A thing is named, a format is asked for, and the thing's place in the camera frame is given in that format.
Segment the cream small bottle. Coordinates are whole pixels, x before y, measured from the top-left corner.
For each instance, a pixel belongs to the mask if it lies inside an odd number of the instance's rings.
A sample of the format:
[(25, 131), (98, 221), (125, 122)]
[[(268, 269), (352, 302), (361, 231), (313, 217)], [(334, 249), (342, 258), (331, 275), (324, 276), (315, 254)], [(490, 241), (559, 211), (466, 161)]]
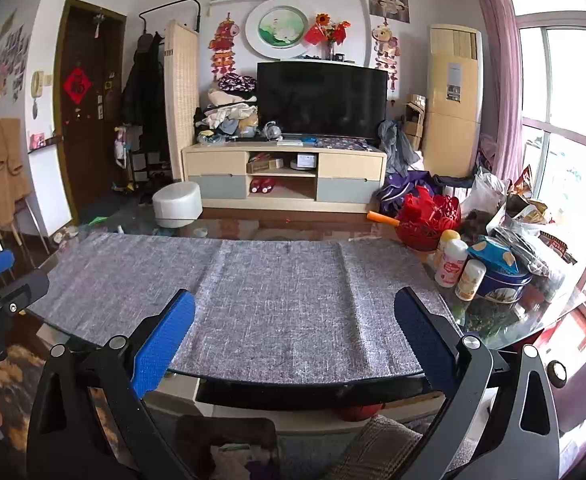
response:
[(465, 302), (471, 301), (478, 291), (486, 273), (486, 266), (480, 260), (469, 259), (460, 274), (455, 288), (456, 296)]

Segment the white lotion bottle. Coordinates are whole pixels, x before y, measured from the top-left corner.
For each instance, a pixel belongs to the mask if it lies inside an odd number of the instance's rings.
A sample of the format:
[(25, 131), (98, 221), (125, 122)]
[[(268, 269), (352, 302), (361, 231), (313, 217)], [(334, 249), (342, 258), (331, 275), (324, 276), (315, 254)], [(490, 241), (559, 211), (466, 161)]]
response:
[(441, 263), (435, 271), (435, 282), (443, 288), (452, 288), (464, 270), (468, 258), (468, 245), (463, 240), (451, 240)]

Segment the blue cookie tin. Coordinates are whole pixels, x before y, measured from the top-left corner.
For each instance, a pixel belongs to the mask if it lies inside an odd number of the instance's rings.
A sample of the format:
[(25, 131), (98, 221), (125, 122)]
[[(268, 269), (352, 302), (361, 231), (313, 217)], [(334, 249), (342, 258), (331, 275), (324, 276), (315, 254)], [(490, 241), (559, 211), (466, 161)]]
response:
[(495, 304), (514, 304), (520, 300), (532, 274), (520, 268), (508, 246), (495, 237), (482, 235), (469, 247), (469, 254), (486, 268), (478, 289), (480, 297)]

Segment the yellow-cap lotion bottle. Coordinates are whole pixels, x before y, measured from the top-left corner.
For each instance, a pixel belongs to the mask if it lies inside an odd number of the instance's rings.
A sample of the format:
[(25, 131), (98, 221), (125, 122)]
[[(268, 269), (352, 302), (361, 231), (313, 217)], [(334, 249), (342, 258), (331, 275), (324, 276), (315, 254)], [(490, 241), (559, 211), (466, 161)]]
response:
[(434, 270), (436, 270), (438, 268), (438, 266), (440, 265), (442, 258), (444, 256), (444, 252), (447, 247), (447, 244), (451, 240), (459, 240), (459, 238), (460, 238), (460, 235), (455, 230), (445, 230), (442, 232), (441, 237), (439, 238), (439, 241), (438, 241), (437, 248), (436, 248), (435, 253), (433, 255), (432, 268)]

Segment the red plastic basket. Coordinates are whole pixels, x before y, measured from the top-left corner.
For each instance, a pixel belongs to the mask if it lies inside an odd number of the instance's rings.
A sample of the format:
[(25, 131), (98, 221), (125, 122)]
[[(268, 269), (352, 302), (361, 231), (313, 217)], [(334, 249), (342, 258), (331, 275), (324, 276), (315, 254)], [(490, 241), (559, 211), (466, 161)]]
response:
[(369, 210), (367, 219), (392, 226), (402, 243), (419, 252), (434, 252), (445, 231), (458, 231), (461, 209), (456, 196), (432, 194), (417, 185), (401, 197), (394, 216)]

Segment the grey woven table cloth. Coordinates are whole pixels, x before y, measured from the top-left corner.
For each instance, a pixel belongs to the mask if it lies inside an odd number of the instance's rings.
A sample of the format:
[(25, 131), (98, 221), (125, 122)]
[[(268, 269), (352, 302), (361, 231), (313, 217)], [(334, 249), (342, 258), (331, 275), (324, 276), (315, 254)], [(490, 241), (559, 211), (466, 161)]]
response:
[(410, 287), (447, 315), (419, 259), (392, 240), (210, 240), (94, 233), (61, 258), (32, 310), (92, 344), (130, 334), (179, 290), (194, 322), (171, 366), (193, 376), (323, 385), (408, 376), (394, 318)]

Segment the purple bag on floor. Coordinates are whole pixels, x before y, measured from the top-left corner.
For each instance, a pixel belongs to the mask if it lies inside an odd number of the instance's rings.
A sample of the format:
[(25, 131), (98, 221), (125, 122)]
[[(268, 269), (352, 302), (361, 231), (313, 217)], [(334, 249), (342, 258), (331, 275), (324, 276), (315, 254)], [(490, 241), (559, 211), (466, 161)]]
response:
[(382, 188), (375, 192), (374, 197), (379, 203), (380, 214), (396, 217), (407, 195), (418, 195), (418, 186), (426, 188), (430, 195), (441, 194), (443, 188), (438, 185), (429, 171), (408, 170), (406, 176), (388, 174)]

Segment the white round stool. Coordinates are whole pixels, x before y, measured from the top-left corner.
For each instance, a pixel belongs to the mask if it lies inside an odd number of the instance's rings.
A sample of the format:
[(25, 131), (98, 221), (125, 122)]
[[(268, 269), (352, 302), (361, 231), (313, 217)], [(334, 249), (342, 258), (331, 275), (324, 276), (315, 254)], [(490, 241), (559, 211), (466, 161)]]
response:
[(152, 204), (156, 223), (167, 229), (183, 228), (203, 212), (200, 187), (191, 181), (164, 186), (153, 195)]

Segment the beige TV cabinet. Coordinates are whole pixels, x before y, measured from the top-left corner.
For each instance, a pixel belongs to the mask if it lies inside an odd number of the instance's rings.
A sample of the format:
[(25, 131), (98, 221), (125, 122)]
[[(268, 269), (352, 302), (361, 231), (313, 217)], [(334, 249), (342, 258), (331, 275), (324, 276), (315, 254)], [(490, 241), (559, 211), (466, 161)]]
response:
[(384, 183), (386, 154), (277, 142), (197, 144), (182, 174), (206, 208), (363, 214)]

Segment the beige standing air conditioner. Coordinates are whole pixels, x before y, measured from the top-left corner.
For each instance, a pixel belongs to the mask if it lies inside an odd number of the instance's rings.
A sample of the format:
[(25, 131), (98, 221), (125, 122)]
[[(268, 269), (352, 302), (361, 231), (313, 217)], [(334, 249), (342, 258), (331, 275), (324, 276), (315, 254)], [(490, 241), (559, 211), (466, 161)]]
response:
[(422, 137), (424, 168), (441, 177), (472, 174), (483, 104), (483, 42), (470, 27), (429, 28), (427, 116)]

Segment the brown wooden door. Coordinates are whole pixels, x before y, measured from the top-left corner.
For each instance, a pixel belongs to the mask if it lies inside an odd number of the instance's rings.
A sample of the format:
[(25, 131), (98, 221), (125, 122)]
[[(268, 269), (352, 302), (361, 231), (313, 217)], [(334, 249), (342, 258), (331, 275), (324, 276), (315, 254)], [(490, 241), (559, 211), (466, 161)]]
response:
[(54, 133), (72, 222), (98, 213), (125, 179), (115, 162), (126, 18), (65, 0), (54, 63)]

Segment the pile of clothes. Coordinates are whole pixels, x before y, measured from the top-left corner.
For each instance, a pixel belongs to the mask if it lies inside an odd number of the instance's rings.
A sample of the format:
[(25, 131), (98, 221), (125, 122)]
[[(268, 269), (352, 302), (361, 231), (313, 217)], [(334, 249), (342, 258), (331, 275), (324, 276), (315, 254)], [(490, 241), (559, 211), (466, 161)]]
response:
[(221, 144), (235, 141), (281, 141), (276, 122), (259, 124), (257, 79), (236, 73), (223, 75), (207, 92), (208, 107), (193, 117), (195, 142)]

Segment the black television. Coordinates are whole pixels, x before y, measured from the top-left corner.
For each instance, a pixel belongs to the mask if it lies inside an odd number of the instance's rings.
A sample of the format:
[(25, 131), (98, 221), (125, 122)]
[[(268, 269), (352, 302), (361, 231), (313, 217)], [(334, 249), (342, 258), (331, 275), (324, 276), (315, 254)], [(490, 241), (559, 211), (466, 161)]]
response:
[(386, 116), (383, 70), (320, 61), (257, 66), (258, 123), (282, 133), (373, 139)]

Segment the pink curtain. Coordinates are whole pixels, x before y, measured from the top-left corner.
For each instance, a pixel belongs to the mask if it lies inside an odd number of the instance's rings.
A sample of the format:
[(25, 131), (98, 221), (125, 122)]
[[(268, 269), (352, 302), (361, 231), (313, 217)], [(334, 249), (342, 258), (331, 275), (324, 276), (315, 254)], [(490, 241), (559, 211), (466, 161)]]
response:
[(523, 162), (522, 55), (520, 34), (511, 0), (479, 0), (494, 70), (497, 101), (497, 148), (494, 174), (514, 181)]

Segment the round white wall decoration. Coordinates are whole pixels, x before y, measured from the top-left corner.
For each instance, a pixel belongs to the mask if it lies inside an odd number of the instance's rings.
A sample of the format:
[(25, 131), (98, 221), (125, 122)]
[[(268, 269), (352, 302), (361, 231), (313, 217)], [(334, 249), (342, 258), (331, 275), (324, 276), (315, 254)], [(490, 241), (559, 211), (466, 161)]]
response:
[(265, 0), (246, 18), (244, 34), (250, 47), (274, 61), (320, 58), (339, 61), (351, 22), (316, 12), (299, 0)]

